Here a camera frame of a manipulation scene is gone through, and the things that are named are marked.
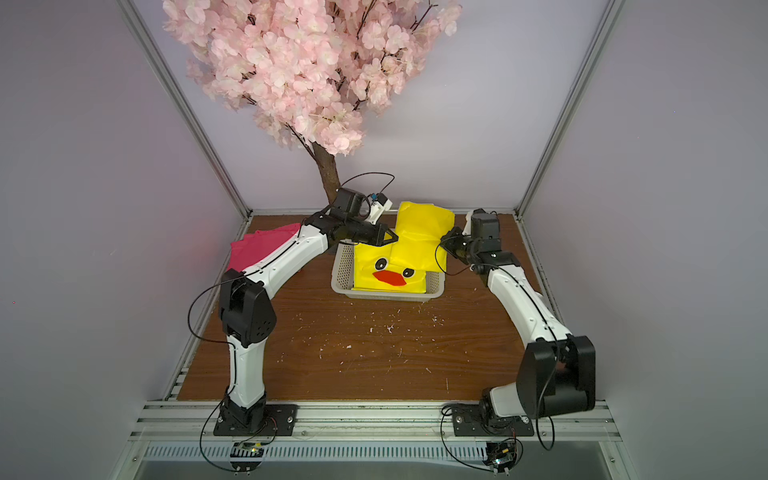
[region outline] black mounting plate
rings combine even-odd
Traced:
[[[521,416],[510,418],[510,425],[503,429],[483,428],[482,417],[480,416],[480,405],[477,403],[449,403],[445,407],[454,406],[453,435],[457,437],[511,437],[512,430],[515,430],[515,436],[532,437],[534,435],[533,425],[528,417],[528,422],[524,422]]]
[[[271,437],[272,435],[278,437],[290,437],[293,435],[293,424],[296,422],[296,410],[298,406],[291,403],[267,403],[264,406],[264,418],[266,419],[266,425],[263,427],[263,432],[259,433],[259,436]],[[229,424],[229,422],[217,422],[214,426],[214,436],[240,436],[253,435],[252,432],[247,432],[238,425]]]

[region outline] brown tree trunk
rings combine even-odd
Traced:
[[[320,170],[320,179],[323,180],[323,189],[326,191],[328,203],[332,204],[336,199],[336,192],[341,186],[339,172],[336,171],[336,159],[316,142],[312,143],[312,149],[315,153],[315,163],[317,163],[317,169]]]

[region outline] pink cloth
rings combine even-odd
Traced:
[[[242,272],[254,263],[260,262],[294,237],[299,227],[300,223],[292,223],[275,230],[256,230],[256,233],[246,234],[242,240],[231,244],[230,268]]]

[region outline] wooden table surface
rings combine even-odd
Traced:
[[[249,233],[302,220],[254,217]],[[512,215],[499,215],[502,244],[541,291]],[[393,225],[394,217],[387,223]],[[457,216],[456,224],[464,224]],[[449,256],[448,271],[464,265]],[[479,277],[447,276],[427,303],[354,300],[330,287],[333,256],[309,262],[280,289],[277,325],[266,342],[270,400],[465,400],[514,382],[524,347],[514,324]],[[205,337],[224,339],[218,308]],[[200,344],[179,400],[219,400],[229,382],[227,345]]]

